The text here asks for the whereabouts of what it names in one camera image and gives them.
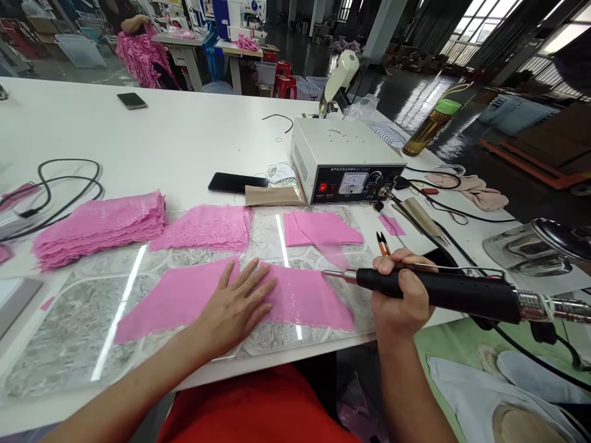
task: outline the black handle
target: black handle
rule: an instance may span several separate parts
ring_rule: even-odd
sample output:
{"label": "black handle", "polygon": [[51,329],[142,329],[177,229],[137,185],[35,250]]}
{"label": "black handle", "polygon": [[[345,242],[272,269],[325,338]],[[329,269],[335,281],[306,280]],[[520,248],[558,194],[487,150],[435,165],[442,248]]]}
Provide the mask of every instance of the black handle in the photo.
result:
{"label": "black handle", "polygon": [[[429,304],[478,317],[518,324],[519,299],[513,286],[500,279],[413,271],[429,293]],[[375,269],[357,270],[357,284],[388,297],[402,298],[398,269],[384,276]]]}

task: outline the plastic bin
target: plastic bin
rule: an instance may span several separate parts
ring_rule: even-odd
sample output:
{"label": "plastic bin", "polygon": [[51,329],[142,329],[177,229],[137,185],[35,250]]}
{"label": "plastic bin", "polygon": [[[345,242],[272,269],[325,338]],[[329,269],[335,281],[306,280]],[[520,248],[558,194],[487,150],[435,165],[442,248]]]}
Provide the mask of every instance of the plastic bin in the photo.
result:
{"label": "plastic bin", "polygon": [[86,37],[74,34],[56,34],[55,40],[64,54],[77,68],[106,68],[97,45]]}
{"label": "plastic bin", "polygon": [[275,70],[277,63],[271,62],[257,62],[257,74],[259,75],[260,84],[274,84],[275,83]]}
{"label": "plastic bin", "polygon": [[306,77],[306,80],[309,81],[310,83],[314,83],[314,85],[316,85],[319,90],[323,91],[324,87],[326,86],[326,82],[328,82],[328,77],[308,76],[308,77]]}
{"label": "plastic bin", "polygon": [[296,82],[297,84],[297,99],[307,100],[309,102],[317,102],[320,100],[322,91],[318,89],[314,83],[310,82]]}
{"label": "plastic bin", "polygon": [[228,94],[234,95],[234,90],[229,83],[223,81],[211,82],[203,85],[203,91],[208,94]]}
{"label": "plastic bin", "polygon": [[517,135],[524,129],[540,123],[547,117],[556,115],[560,110],[540,103],[522,100],[510,112],[495,118],[494,126],[507,135]]}
{"label": "plastic bin", "polygon": [[507,94],[499,95],[482,111],[478,120],[483,123],[492,123],[493,119],[500,118],[504,114],[511,112],[520,102],[520,97]]}

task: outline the right hand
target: right hand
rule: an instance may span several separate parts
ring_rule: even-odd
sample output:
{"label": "right hand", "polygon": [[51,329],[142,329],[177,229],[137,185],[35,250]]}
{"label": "right hand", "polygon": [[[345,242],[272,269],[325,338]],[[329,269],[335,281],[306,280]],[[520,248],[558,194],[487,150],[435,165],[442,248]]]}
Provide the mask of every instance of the right hand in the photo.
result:
{"label": "right hand", "polygon": [[[431,260],[408,249],[398,249],[389,257],[376,257],[374,269],[382,275],[389,275],[394,268],[412,268],[415,263],[435,265]],[[420,269],[437,272],[437,268],[421,266]],[[433,308],[429,307],[427,289],[410,269],[399,272],[398,283],[404,295],[402,299],[387,297],[378,291],[371,294],[371,309],[380,349],[392,349],[401,343],[412,341],[414,334],[427,323],[433,313]]]}

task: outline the smartphone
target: smartphone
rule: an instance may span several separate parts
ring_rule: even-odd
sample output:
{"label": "smartphone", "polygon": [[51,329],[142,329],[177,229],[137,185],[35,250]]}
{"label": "smartphone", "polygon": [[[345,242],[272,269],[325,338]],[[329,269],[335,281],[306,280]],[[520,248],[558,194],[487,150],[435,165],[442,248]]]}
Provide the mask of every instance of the smartphone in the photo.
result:
{"label": "smartphone", "polygon": [[248,177],[247,175],[234,175],[216,172],[214,174],[214,178],[211,179],[211,182],[209,182],[209,186],[207,188],[210,191],[244,194],[244,187],[246,185],[266,188],[268,185],[268,180],[263,177]]}
{"label": "smartphone", "polygon": [[129,92],[128,94],[117,94],[117,97],[119,97],[119,99],[129,110],[148,107],[146,102],[143,101],[135,92]]}

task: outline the left hand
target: left hand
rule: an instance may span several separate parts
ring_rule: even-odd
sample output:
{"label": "left hand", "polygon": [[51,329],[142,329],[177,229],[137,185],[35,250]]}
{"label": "left hand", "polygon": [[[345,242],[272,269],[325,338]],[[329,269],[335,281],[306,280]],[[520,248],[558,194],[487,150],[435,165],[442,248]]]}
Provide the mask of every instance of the left hand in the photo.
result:
{"label": "left hand", "polygon": [[257,287],[269,272],[269,265],[265,265],[252,274],[258,264],[259,259],[255,258],[229,283],[235,265],[231,262],[201,315],[183,331],[189,346],[195,346],[198,360],[210,361],[242,343],[272,309],[271,304],[262,302],[275,287],[276,279]]}

